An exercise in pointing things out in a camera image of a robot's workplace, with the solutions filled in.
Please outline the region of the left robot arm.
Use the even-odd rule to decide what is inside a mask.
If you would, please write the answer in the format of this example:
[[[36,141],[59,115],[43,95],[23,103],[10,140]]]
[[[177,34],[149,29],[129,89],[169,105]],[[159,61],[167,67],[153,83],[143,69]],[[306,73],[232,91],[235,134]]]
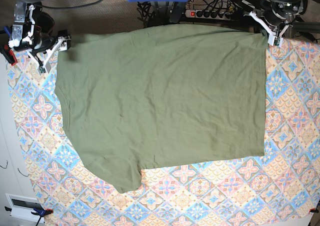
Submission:
[[[271,29],[290,24],[295,17],[303,15],[308,0],[231,0],[244,13],[255,12]]]

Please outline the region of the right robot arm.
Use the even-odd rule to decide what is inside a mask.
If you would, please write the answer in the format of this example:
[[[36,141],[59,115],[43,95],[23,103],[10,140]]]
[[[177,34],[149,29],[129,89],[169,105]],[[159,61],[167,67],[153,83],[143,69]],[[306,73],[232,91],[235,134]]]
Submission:
[[[54,19],[43,12],[43,0],[17,0],[14,23],[9,33],[9,47],[15,51],[45,52],[57,43],[52,35]]]

